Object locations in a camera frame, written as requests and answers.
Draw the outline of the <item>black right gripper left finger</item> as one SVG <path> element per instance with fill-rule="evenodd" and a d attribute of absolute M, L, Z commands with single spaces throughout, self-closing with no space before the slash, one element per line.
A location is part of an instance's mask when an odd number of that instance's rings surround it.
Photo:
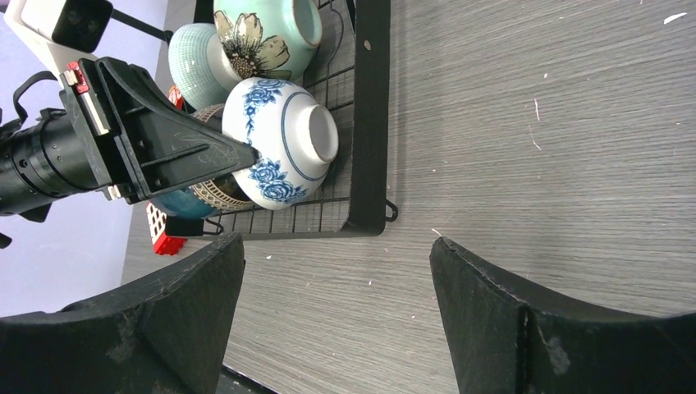
<path fill-rule="evenodd" d="M 54 312 L 1 320 L 4 393 L 213 393 L 245 271 L 237 234 Z"/>

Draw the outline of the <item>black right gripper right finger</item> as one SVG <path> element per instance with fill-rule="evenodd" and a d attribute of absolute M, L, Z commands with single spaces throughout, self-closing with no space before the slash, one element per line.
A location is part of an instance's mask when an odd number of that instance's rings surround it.
<path fill-rule="evenodd" d="M 462 393 L 692 393 L 694 313 L 656 318 L 553 291 L 441 237 L 429 262 Z"/>

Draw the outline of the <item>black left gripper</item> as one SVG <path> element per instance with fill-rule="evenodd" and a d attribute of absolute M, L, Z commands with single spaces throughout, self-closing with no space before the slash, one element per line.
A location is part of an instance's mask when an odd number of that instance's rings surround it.
<path fill-rule="evenodd" d="M 246 169 L 259 152 L 177 109 L 142 67 L 112 57 L 95 62 L 117 124 L 116 147 L 127 175 L 127 199 L 152 199 Z M 1 126 L 1 215 L 45 218 L 51 204 L 98 190 L 82 143 L 65 110 L 44 108 L 38 123 Z"/>

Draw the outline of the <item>white blue floral bowl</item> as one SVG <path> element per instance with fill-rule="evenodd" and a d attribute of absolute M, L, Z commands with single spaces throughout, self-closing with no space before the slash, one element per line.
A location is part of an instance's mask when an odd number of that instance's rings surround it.
<path fill-rule="evenodd" d="M 307 199 L 324 182 L 339 150 L 330 111 L 287 80 L 252 77 L 228 95 L 222 133 L 255 149 L 256 163 L 233 177 L 258 206 L 281 210 Z"/>

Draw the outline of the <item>black wire dish rack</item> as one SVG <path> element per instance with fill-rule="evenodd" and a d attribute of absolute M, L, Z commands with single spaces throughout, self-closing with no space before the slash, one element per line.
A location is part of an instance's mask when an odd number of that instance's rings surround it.
<path fill-rule="evenodd" d="M 213 21 L 213 3 L 199 1 L 193 23 Z M 252 208 L 209 218 L 167 218 L 170 236 L 202 236 L 214 217 L 217 234 L 246 240 L 376 236 L 388 206 L 387 140 L 391 4 L 388 1 L 315 1 L 323 38 L 303 76 L 306 89 L 332 114 L 339 150 L 322 185 L 307 199 L 281 210 Z"/>

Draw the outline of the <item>dark blue glazed bowl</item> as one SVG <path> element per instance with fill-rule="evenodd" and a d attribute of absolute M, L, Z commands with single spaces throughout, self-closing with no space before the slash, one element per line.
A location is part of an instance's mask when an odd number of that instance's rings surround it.
<path fill-rule="evenodd" d="M 219 211 L 196 196 L 191 188 L 174 190 L 149 201 L 170 217 L 201 219 L 215 216 Z"/>

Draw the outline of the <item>brown patterned band bowl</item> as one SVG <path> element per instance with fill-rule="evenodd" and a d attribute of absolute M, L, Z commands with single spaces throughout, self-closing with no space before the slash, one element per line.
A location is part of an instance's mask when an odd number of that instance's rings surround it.
<path fill-rule="evenodd" d="M 222 130 L 222 113 L 225 105 L 214 104 L 196 110 L 192 116 L 211 126 L 216 131 Z M 235 212 L 252 208 L 254 203 L 237 185 L 233 175 L 225 175 L 203 181 L 190 187 L 195 196 L 218 211 Z"/>

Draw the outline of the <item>red white window block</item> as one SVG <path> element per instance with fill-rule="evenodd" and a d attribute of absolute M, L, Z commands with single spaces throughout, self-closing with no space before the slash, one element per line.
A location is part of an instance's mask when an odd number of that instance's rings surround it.
<path fill-rule="evenodd" d="M 166 234 L 167 215 L 152 203 L 147 203 L 145 211 L 153 244 L 153 252 L 158 255 L 177 255 L 187 242 L 187 239 Z"/>

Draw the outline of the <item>light blue dotted bowl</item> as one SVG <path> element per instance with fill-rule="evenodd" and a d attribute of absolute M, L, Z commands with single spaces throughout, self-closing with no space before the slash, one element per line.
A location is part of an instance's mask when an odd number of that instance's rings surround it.
<path fill-rule="evenodd" d="M 194 109 L 225 103 L 239 82 L 231 69 L 216 28 L 209 23 L 183 25 L 168 46 L 172 80 Z"/>

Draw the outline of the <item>pale green ceramic bowl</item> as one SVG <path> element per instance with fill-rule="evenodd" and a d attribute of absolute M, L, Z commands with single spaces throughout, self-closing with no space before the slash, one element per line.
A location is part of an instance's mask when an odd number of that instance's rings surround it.
<path fill-rule="evenodd" d="M 323 38 L 310 0 L 229 0 L 213 3 L 222 50 L 240 79 L 300 79 Z"/>

